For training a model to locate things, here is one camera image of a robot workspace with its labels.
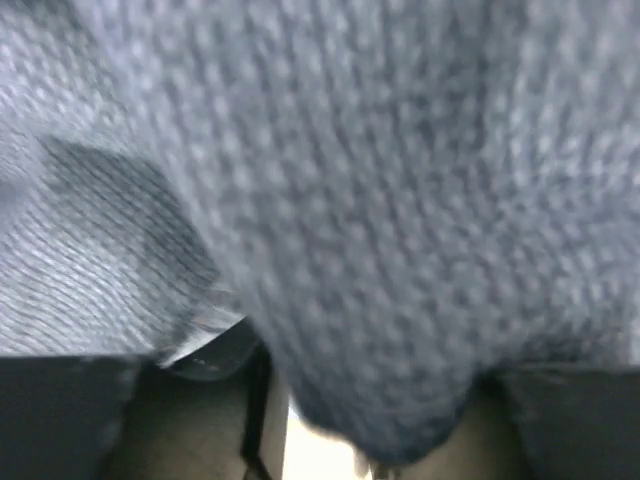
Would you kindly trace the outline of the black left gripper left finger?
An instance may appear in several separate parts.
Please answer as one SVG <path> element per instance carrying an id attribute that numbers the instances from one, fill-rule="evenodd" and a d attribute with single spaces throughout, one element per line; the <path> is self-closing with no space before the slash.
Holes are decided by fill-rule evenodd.
<path id="1" fill-rule="evenodd" d="M 278 479 L 288 395 L 241 321 L 174 365 L 5 358 L 5 479 Z"/>

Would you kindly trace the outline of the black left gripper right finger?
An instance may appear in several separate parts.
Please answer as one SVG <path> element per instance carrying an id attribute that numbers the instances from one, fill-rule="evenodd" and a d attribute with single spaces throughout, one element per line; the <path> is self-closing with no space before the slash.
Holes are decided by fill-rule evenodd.
<path id="1" fill-rule="evenodd" d="M 547 364 L 480 387 L 451 437 L 402 479 L 637 480 L 639 370 Z"/>

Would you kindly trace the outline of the grey-blue pillowcase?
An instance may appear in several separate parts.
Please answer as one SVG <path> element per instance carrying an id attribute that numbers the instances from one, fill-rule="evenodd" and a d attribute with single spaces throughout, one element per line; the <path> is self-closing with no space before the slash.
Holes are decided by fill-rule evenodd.
<path id="1" fill-rule="evenodd" d="M 635 1 L 5 1 L 1 350 L 249 316 L 417 459 L 521 361 L 639 359 Z"/>

